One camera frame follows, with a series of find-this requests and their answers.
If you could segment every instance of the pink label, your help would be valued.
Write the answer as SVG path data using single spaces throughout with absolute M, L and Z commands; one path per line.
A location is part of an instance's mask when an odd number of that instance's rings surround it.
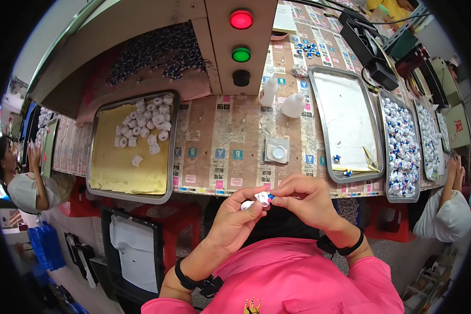
M 231 185 L 232 186 L 242 186 L 243 185 L 243 178 L 231 178 Z
M 185 175 L 185 183 L 195 183 L 195 175 L 193 174 Z

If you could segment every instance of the yellow cloth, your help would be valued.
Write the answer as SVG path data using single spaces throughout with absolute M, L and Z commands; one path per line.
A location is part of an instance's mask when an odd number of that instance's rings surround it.
M 147 138 L 138 135 L 138 147 L 114 147 L 115 129 L 134 110 L 125 104 L 99 113 L 91 162 L 91 188 L 131 194 L 165 194 L 169 140 L 158 141 L 161 152 L 150 155 Z M 153 129 L 150 134 L 159 134 Z M 135 155 L 143 160 L 139 167 L 131 163 Z
M 384 8 L 389 10 L 389 17 L 393 21 L 405 19 L 410 16 L 407 9 L 403 9 L 399 6 L 396 0 L 367 0 L 366 8 L 368 10 L 375 9 L 379 4 L 383 5 Z M 398 26 L 403 25 L 405 22 L 397 23 Z

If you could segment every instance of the red indicator light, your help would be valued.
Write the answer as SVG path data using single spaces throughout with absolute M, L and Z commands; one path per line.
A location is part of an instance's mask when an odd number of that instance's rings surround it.
M 232 12 L 230 17 L 231 26 L 238 30 L 245 30 L 253 25 L 253 15 L 246 10 Z

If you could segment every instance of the logo on shirt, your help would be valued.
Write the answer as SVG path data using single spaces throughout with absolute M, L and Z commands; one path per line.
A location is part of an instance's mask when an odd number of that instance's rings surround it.
M 244 314 L 260 314 L 259 308 L 262 305 L 262 302 L 258 300 L 258 306 L 255 307 L 255 297 L 248 302 L 249 299 L 246 299 L 246 304 L 244 305 Z

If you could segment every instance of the green indicator light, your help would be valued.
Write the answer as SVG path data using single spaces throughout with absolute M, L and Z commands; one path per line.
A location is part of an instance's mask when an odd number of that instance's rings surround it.
M 251 58 L 251 52 L 248 48 L 235 48 L 232 50 L 232 59 L 237 62 L 246 62 Z

